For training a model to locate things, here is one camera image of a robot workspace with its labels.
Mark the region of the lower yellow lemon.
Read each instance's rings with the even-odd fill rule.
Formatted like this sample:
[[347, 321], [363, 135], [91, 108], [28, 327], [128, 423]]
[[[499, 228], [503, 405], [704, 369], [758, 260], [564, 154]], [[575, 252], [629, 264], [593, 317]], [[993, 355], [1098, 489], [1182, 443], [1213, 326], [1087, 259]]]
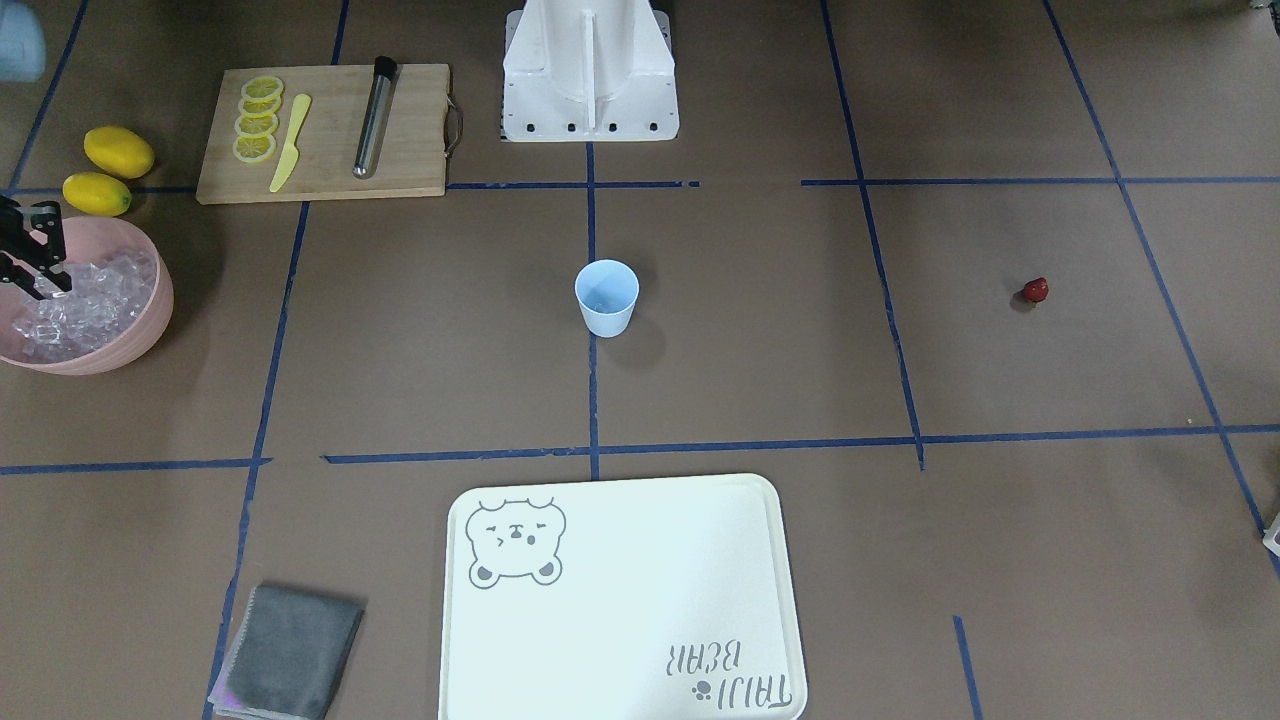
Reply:
[[133, 193], [123, 181], [99, 172], [68, 176], [61, 195], [74, 209], [92, 217], [119, 217], [133, 202]]

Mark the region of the yellow lemon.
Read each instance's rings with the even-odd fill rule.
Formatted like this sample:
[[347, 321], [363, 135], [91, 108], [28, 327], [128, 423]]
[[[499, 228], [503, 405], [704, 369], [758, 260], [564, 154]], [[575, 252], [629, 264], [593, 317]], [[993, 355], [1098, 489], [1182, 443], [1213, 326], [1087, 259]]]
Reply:
[[119, 217], [133, 202], [133, 193], [123, 181], [99, 172], [68, 176], [61, 195], [74, 209], [92, 217]]
[[101, 170], [120, 179], [138, 179], [155, 164], [152, 146], [120, 126], [100, 126], [84, 133], [84, 155]]

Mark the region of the upper yellow lemon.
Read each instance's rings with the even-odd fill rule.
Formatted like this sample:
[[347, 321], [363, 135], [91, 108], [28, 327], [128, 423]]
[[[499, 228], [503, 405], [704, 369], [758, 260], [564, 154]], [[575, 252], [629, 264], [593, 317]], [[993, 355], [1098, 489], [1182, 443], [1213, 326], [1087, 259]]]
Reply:
[[84, 155], [101, 170], [120, 179], [138, 179], [155, 164], [152, 146], [120, 126], [100, 126], [84, 133]]

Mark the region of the yellow plastic knife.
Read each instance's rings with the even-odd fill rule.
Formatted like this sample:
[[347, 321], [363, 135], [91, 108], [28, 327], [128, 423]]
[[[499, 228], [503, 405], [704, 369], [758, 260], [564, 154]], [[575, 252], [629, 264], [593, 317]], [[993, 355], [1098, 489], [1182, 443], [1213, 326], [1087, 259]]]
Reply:
[[314, 100], [310, 94], [297, 94], [292, 100], [288, 122], [285, 124], [284, 142], [279, 151], [280, 156], [268, 186], [269, 193], [278, 193], [283, 190], [300, 161], [300, 149], [297, 142], [310, 108], [312, 106], [312, 101]]

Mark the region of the wooden cutting board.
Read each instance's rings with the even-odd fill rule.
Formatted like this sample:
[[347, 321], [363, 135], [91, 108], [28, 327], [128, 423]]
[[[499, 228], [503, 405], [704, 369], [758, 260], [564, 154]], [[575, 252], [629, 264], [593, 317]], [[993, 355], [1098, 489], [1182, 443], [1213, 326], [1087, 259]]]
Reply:
[[[195, 197], [202, 205], [294, 202], [351, 199], [410, 199], [445, 192], [451, 68], [447, 64], [402, 64], [390, 96], [387, 126], [374, 173], [353, 174], [358, 133], [364, 124], [371, 65], [260, 67], [225, 70], [207, 137]], [[280, 124], [283, 142], [293, 97], [312, 99], [300, 128], [300, 161], [276, 192], [269, 183], [279, 156], [266, 161], [236, 159], [236, 118], [241, 87], [256, 76], [276, 76], [284, 83]]]

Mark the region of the grey folded cloth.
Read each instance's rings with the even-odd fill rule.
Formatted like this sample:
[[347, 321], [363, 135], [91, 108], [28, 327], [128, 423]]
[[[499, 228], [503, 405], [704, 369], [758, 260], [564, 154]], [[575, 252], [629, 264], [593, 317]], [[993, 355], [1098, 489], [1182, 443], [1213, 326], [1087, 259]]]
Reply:
[[288, 585], [256, 585], [207, 697], [233, 719], [324, 719], [365, 607]]

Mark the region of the light blue plastic cup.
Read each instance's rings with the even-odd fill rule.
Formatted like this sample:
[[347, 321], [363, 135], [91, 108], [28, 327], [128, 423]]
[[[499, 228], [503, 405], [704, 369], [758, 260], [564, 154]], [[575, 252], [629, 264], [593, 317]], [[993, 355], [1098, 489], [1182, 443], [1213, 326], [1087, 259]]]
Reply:
[[596, 337], [613, 338], [628, 327], [640, 282], [627, 264], [600, 259], [577, 273], [573, 292], [585, 327]]

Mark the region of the pink bowl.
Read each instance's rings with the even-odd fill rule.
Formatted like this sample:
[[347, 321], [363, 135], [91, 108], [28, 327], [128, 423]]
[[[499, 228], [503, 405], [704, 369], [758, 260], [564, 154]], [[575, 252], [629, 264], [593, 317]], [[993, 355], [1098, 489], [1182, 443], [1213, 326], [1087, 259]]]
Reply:
[[174, 306], [170, 273], [155, 243], [142, 229], [118, 218], [73, 217], [61, 223], [69, 264], [106, 261], [124, 251], [137, 251], [148, 259], [155, 282], [137, 318], [124, 323], [120, 334], [101, 348], [58, 363], [36, 361], [26, 356], [26, 340], [12, 327], [20, 315], [20, 300], [29, 296], [19, 290], [3, 291], [3, 361], [54, 375], [95, 375], [133, 363], [159, 342], [169, 325]]

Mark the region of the pile of clear ice cubes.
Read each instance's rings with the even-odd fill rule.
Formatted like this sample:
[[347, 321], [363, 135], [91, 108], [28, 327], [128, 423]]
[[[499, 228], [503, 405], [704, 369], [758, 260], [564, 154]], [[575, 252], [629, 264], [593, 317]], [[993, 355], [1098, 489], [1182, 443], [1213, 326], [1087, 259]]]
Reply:
[[65, 270], [69, 291], [37, 275], [41, 299], [18, 292], [20, 310], [8, 328], [23, 363], [64, 363], [104, 348], [132, 327], [157, 284], [155, 260], [136, 249], [96, 263], [70, 263]]

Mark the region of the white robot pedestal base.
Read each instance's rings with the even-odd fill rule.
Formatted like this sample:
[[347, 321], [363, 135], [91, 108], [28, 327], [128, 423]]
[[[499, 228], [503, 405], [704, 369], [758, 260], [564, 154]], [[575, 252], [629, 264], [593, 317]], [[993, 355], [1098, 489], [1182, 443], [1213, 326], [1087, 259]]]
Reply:
[[649, 1], [526, 1], [506, 17], [500, 137], [515, 143], [678, 136], [669, 17]]

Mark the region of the steel muddler black tip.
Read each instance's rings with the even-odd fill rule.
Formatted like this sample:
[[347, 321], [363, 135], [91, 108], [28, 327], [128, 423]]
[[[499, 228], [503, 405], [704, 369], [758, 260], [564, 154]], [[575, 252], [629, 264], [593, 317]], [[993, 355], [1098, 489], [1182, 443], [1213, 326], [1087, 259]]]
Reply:
[[390, 56], [378, 56], [374, 61], [372, 82], [352, 165], [356, 179], [369, 179], [376, 172], [398, 69], [398, 63]]

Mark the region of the cream bear tray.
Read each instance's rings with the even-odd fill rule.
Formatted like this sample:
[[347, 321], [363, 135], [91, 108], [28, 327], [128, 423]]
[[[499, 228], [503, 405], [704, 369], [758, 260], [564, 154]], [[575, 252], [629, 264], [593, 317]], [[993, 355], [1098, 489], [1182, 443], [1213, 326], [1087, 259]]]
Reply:
[[442, 719], [799, 719], [785, 520], [754, 473], [484, 487], [447, 521]]

